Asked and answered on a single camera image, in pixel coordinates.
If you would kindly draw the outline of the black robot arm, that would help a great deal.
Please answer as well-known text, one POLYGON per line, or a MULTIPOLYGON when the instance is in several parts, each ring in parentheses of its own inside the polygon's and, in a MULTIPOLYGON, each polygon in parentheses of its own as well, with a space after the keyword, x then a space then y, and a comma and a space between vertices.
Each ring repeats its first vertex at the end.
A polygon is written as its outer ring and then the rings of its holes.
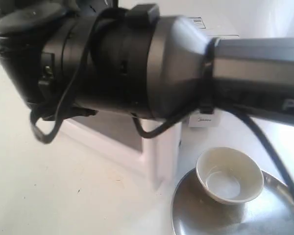
POLYGON ((178 121, 228 106, 294 125, 294 38, 210 38, 154 3, 0 0, 0 63, 33 129, 99 111, 178 121))

